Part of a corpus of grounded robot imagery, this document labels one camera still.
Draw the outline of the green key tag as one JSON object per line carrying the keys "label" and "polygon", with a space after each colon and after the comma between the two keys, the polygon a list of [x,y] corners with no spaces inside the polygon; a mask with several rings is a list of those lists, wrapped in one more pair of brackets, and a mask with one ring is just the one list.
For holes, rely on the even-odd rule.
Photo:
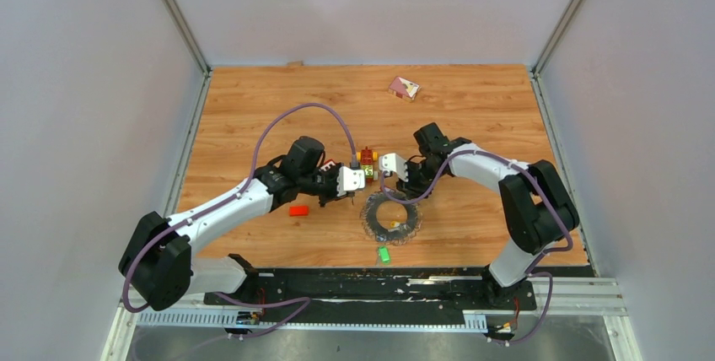
{"label": "green key tag", "polygon": [[380,246],[377,249],[377,253],[378,253],[378,264],[389,265],[391,263],[390,252],[386,246]]}

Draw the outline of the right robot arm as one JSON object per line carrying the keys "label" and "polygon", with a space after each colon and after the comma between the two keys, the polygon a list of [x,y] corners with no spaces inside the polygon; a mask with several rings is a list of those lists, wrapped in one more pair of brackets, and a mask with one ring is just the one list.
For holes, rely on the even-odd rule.
{"label": "right robot arm", "polygon": [[381,176],[396,175],[395,186],[407,203],[427,198],[444,175],[474,181],[501,198],[509,238],[487,266],[481,285],[486,304],[504,307],[515,296],[514,286],[546,255],[572,249],[571,233],[580,217],[554,164],[506,159],[467,138],[446,137],[436,123],[421,127],[413,137],[419,161],[398,154],[379,158]]}

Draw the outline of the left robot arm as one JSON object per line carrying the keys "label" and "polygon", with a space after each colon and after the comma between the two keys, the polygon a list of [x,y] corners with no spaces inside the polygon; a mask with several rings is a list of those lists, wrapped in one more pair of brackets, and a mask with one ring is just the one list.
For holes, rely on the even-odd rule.
{"label": "left robot arm", "polygon": [[359,162],[325,160],[325,147],[312,137],[295,140],[277,156],[224,194],[198,207],[163,217],[147,213],[137,223],[118,264],[125,278],[122,300],[127,310],[134,288],[152,310],[166,310],[187,294],[227,294],[249,304],[258,282],[248,264],[237,258],[199,258],[217,238],[293,202],[299,195],[317,197],[319,205],[353,197],[366,186]]}

